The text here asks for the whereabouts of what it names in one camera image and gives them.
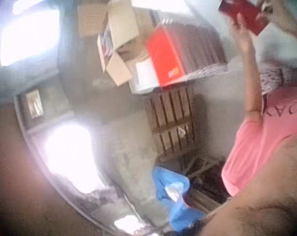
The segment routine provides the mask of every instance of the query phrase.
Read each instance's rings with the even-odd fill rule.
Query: person
[[[268,0],[267,19],[297,39],[297,23],[282,0]],[[297,87],[263,100],[255,49],[241,14],[231,30],[243,59],[245,117],[222,171],[232,198],[202,221],[199,236],[297,235]]]

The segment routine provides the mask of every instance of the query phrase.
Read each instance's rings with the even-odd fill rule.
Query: wooden crate
[[[167,161],[197,147],[197,124],[193,117],[191,86],[153,93],[146,97],[146,111],[159,161]]]

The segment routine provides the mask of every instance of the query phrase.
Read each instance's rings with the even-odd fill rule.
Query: bright window
[[[13,5],[13,14],[18,15],[44,0],[17,0]]]
[[[49,170],[68,178],[80,192],[88,194],[105,187],[98,176],[87,129],[76,124],[61,126],[49,136],[45,150]]]
[[[137,231],[145,228],[147,224],[139,220],[136,216],[134,215],[127,215],[126,217],[119,219],[114,222],[114,225],[120,229],[125,231],[128,234],[131,235],[137,235]]]
[[[59,39],[59,11],[47,10],[21,17],[4,28],[1,35],[2,66],[41,54]]]

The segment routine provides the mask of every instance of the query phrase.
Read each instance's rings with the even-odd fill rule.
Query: red object in hand
[[[237,14],[242,13],[247,28],[256,35],[259,35],[266,26],[256,20],[260,9],[247,0],[222,0],[219,11],[232,17],[235,22],[237,21]]]
[[[185,75],[182,62],[162,26],[157,27],[149,36],[146,48],[153,61],[161,87]]]

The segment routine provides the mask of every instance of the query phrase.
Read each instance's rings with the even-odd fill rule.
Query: open cardboard box
[[[102,69],[117,86],[134,76],[135,64],[148,56],[145,40],[154,30],[149,10],[131,0],[83,3],[78,6],[79,34],[97,35]]]

